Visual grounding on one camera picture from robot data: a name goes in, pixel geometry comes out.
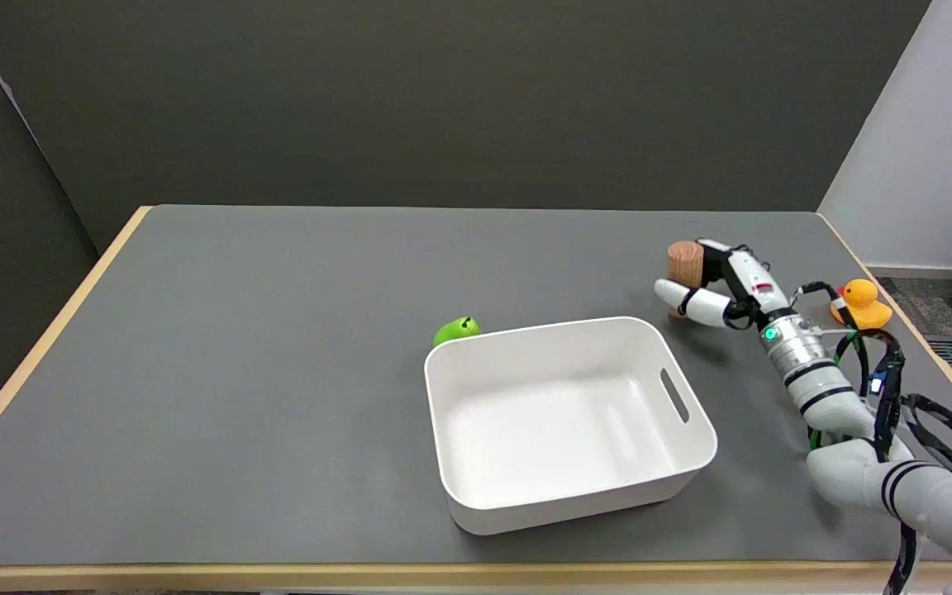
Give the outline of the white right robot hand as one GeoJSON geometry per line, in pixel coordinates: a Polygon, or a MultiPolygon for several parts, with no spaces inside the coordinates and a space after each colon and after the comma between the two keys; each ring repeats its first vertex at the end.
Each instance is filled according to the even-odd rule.
{"type": "Polygon", "coordinates": [[[751,248],[707,238],[669,246],[668,277],[654,282],[654,294],[674,317],[710,327],[763,329],[795,312],[751,248]]]}

